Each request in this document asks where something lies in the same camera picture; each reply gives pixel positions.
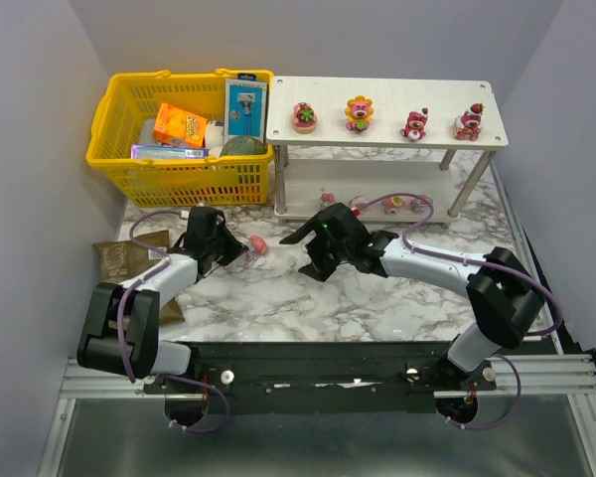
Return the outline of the pink bear shell toy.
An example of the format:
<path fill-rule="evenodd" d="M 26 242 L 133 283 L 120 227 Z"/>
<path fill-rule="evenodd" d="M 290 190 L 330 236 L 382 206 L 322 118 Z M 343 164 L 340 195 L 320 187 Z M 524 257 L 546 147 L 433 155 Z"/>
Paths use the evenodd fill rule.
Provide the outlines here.
<path fill-rule="evenodd" d="M 364 196 L 355 196 L 348 201 L 349 208 L 356 216 L 363 213 L 370 205 L 370 200 Z"/>

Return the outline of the pink bear strawberry toy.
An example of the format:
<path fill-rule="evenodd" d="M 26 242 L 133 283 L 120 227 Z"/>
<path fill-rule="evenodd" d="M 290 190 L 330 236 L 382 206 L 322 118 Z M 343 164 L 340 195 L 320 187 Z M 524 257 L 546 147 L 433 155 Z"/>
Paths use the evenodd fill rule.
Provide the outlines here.
<path fill-rule="evenodd" d="M 476 141 L 482 132 L 482 116 L 485 106 L 474 103 L 453 122 L 453 135 L 457 140 Z"/>

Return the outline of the pink bear yellow-hat toy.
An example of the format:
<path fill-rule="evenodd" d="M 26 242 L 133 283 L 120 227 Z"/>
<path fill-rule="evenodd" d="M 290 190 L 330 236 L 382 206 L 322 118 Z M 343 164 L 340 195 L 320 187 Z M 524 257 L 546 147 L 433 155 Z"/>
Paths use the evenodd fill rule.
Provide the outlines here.
<path fill-rule="evenodd" d="M 386 215 L 397 215 L 406 205 L 400 196 L 390 196 L 381 200 L 382 210 Z"/>

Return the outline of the pink bear flower-wreath toy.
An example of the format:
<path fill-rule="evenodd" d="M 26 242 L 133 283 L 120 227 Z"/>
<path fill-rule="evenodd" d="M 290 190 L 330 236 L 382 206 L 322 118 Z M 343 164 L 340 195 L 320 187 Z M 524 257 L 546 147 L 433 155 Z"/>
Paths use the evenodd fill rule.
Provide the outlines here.
<path fill-rule="evenodd" d="M 319 198 L 319 207 L 323 211 L 336 203 L 336 198 L 333 193 L 322 192 Z"/>

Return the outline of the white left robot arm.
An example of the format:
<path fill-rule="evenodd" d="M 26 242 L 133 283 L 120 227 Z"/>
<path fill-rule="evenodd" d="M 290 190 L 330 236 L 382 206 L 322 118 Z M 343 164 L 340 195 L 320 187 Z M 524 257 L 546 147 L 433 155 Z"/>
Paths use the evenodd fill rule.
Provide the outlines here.
<path fill-rule="evenodd" d="M 184 375 L 192 350 L 159 338 L 160 312 L 215 267 L 231 264 L 246 251 L 229 231 L 222 211 L 191 208 L 173 252 L 156 248 L 159 260 L 148 270 L 119 284 L 95 286 L 76 351 L 78 364 L 130 381 Z"/>

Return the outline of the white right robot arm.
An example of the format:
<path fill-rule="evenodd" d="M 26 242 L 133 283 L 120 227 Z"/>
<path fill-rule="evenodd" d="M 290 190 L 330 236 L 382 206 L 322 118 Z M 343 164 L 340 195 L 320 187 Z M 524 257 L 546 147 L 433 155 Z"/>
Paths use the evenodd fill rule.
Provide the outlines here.
<path fill-rule="evenodd" d="M 300 271 L 317 281 L 346 263 L 364 274 L 421 281 L 467 298 L 475 322 L 436 365 L 451 379 L 463 381 L 497 352 L 517 348 L 546 302 L 544 289 L 506 248 L 461 255 L 423 248 L 396 233 L 369 231 L 341 203 L 317 213 L 281 244 L 302 239 L 310 261 Z"/>

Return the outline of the pink bear sunflower toy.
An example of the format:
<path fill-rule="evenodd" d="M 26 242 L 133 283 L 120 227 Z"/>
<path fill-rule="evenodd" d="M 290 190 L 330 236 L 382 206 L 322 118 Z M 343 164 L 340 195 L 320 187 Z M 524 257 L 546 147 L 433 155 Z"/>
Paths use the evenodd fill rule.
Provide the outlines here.
<path fill-rule="evenodd" d="M 347 102 L 345 110 L 346 128 L 349 131 L 362 133 L 366 131 L 373 119 L 373 101 L 363 95 L 357 95 Z"/>

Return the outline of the pink bear white-hat toy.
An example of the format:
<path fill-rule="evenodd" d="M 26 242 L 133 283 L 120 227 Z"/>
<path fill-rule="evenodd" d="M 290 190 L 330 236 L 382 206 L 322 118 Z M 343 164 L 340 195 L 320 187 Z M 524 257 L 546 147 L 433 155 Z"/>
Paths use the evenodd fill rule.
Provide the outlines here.
<path fill-rule="evenodd" d="M 400 135 L 411 142 L 416 142 L 426 136 L 426 123 L 428 121 L 429 110 L 427 107 L 411 110 L 405 121 L 404 127 L 400 130 Z"/>

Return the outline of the pink bear cake toy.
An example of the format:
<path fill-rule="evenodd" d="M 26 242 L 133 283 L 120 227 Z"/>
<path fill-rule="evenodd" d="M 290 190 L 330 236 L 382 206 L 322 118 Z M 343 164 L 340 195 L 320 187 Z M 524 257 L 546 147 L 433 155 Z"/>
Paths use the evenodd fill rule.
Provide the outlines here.
<path fill-rule="evenodd" d="M 293 106 L 291 125 L 300 134 L 314 132 L 318 123 L 318 117 L 308 102 L 298 102 Z"/>

